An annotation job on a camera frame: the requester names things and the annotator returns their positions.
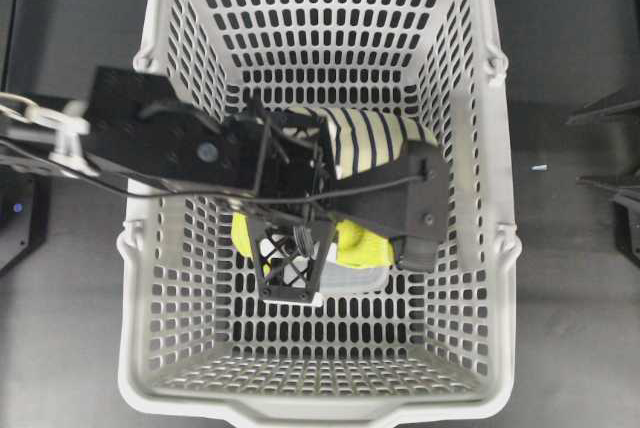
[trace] yellow sponge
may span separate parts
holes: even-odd
[[[354,223],[338,223],[336,262],[349,268],[373,268],[393,264],[393,248],[386,238]]]
[[[247,217],[242,213],[234,213],[231,221],[231,241],[238,253],[245,258],[251,258],[251,243],[249,242],[249,228]]]
[[[338,223],[336,229],[338,232],[337,264],[354,269],[393,264],[393,248],[386,238],[349,220]],[[238,253],[245,258],[251,258],[247,217],[241,213],[233,214],[231,241]]]

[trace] white container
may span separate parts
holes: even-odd
[[[242,427],[391,427],[504,406],[521,244],[493,0],[149,0],[135,67],[219,119],[254,88],[270,108],[416,116],[451,173],[435,273],[392,268],[386,290],[318,309],[258,302],[231,215],[211,200],[129,200],[129,404]]]

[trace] black stand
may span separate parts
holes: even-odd
[[[640,123],[640,86],[627,86],[573,114],[568,125]],[[618,250],[640,267],[640,171],[628,176],[583,176],[578,183],[610,192]]]

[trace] gray floor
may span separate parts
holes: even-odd
[[[606,197],[580,174],[640,162],[624,126],[568,128],[566,115],[637,76],[635,0],[496,0],[509,55],[517,219],[516,385],[482,421],[438,426],[636,427],[640,270],[617,254]],[[15,91],[85,96],[98,64],[129,66],[145,0],[18,0]],[[546,163],[547,172],[532,172]],[[196,427],[139,414],[120,398],[124,205],[54,183],[48,242],[0,278],[0,427]]]

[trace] striped fabric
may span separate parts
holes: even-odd
[[[438,144],[433,133],[413,118],[351,108],[295,107],[291,111],[328,119],[338,179],[395,160],[405,140]]]

